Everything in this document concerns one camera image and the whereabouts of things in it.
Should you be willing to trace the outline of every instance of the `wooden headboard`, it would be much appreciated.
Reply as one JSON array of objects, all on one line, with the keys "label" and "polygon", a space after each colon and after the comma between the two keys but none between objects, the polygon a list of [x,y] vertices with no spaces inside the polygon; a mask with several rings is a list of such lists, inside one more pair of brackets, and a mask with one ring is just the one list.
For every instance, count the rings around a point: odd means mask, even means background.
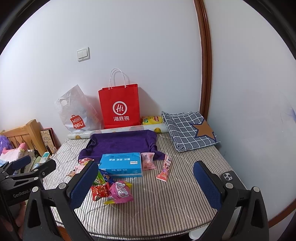
[{"label": "wooden headboard", "polygon": [[15,148],[21,143],[26,143],[29,149],[35,149],[42,156],[47,152],[40,135],[40,127],[37,121],[31,120],[25,126],[21,126],[9,131],[2,131],[0,134],[6,136]]}]

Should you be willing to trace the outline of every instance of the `yellow chip bag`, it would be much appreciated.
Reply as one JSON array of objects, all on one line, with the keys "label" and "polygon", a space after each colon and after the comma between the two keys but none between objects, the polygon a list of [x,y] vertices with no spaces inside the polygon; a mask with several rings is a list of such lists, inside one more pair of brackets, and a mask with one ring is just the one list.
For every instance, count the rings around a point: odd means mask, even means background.
[{"label": "yellow chip bag", "polygon": [[144,116],[142,118],[142,125],[152,125],[163,123],[163,118],[161,116]]}]

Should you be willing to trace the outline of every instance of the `pink stick package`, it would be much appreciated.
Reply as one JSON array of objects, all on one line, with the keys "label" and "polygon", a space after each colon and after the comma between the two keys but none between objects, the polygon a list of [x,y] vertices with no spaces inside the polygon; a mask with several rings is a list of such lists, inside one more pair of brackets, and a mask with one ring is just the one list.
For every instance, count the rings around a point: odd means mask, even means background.
[{"label": "pink stick package", "polygon": [[153,152],[143,152],[141,153],[142,156],[142,170],[149,170],[149,169],[155,169],[156,166],[153,164]]},{"label": "pink stick package", "polygon": [[168,171],[170,169],[170,164],[172,162],[172,158],[168,155],[165,155],[165,161],[163,163],[163,170],[160,174],[156,176],[156,179],[162,180],[166,182],[168,180]]},{"label": "pink stick package", "polygon": [[125,203],[133,201],[133,196],[130,190],[131,185],[131,183],[126,181],[114,182],[109,188],[109,200],[104,202],[104,204]]}]

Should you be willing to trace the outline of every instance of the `blue tissue pack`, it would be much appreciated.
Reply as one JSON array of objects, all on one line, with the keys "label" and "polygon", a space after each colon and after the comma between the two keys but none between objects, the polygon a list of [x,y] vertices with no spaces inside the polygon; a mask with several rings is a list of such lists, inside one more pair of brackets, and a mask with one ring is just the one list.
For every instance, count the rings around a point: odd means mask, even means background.
[{"label": "blue tissue pack", "polygon": [[103,154],[99,168],[113,178],[142,177],[141,154],[139,152]]}]

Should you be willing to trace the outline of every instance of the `light switch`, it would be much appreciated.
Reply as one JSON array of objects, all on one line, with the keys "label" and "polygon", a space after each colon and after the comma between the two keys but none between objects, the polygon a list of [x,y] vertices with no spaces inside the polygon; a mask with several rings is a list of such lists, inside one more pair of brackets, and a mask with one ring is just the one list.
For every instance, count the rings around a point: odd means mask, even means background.
[{"label": "light switch", "polygon": [[89,47],[77,50],[77,60],[78,60],[78,62],[81,62],[81,61],[87,60],[87,59],[90,59]]}]

